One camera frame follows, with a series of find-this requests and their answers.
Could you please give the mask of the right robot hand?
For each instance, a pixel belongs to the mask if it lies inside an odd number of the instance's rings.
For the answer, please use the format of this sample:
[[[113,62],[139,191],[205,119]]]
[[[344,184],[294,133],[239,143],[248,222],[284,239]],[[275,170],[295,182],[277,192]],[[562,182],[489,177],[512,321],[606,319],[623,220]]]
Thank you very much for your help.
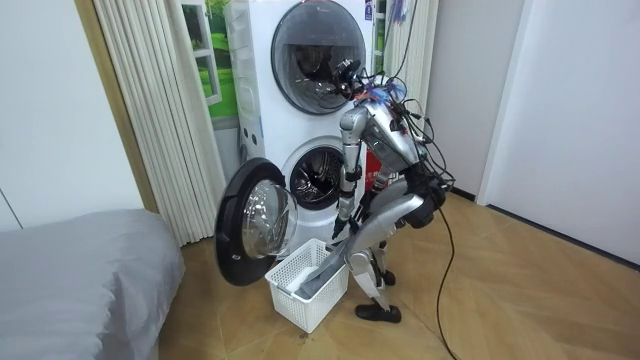
[[[349,220],[351,235],[355,235],[359,231],[360,224],[368,217],[370,204],[374,198],[375,194],[371,190],[366,191],[361,197],[354,215]]]

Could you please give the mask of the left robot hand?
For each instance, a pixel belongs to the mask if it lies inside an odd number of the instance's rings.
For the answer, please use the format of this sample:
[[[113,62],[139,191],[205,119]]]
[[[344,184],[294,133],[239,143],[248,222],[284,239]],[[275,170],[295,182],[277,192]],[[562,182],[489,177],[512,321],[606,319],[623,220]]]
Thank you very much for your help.
[[[337,239],[339,234],[344,230],[345,226],[350,223],[351,223],[350,217],[343,218],[340,215],[338,215],[334,221],[332,239],[333,240]]]

